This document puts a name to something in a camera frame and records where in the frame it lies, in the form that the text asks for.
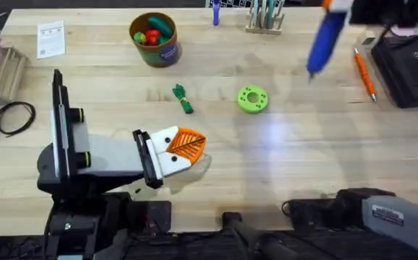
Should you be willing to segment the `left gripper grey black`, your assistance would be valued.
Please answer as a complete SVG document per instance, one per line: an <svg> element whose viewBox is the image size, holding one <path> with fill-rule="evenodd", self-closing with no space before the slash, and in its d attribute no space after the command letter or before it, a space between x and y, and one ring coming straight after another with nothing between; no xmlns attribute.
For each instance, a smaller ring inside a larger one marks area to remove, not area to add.
<svg viewBox="0 0 418 260"><path fill-rule="evenodd" d="M53 197L95 197L141 179L158 189L164 176L192 167L205 148L204 135L178 126L151 135L138 129L129 140L89 134L80 113L51 111L52 142L38 157L37 187Z"/></svg>

